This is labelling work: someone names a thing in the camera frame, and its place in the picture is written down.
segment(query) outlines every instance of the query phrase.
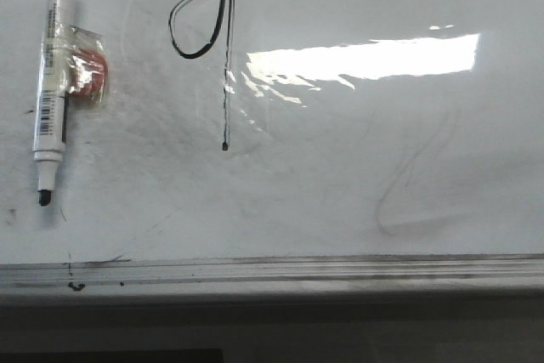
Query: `white surface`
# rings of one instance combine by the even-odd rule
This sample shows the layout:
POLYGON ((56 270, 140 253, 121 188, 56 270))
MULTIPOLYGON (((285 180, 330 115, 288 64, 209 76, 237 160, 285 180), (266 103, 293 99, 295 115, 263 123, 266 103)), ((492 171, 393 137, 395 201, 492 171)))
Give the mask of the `white surface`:
MULTIPOLYGON (((224 32, 180 59, 177 1, 78 0, 111 94, 71 112, 40 208, 26 111, 46 4, 0 0, 0 263, 542 252, 541 0, 236 0, 229 152, 224 32)), ((182 44, 217 3, 180 14, 182 44)))

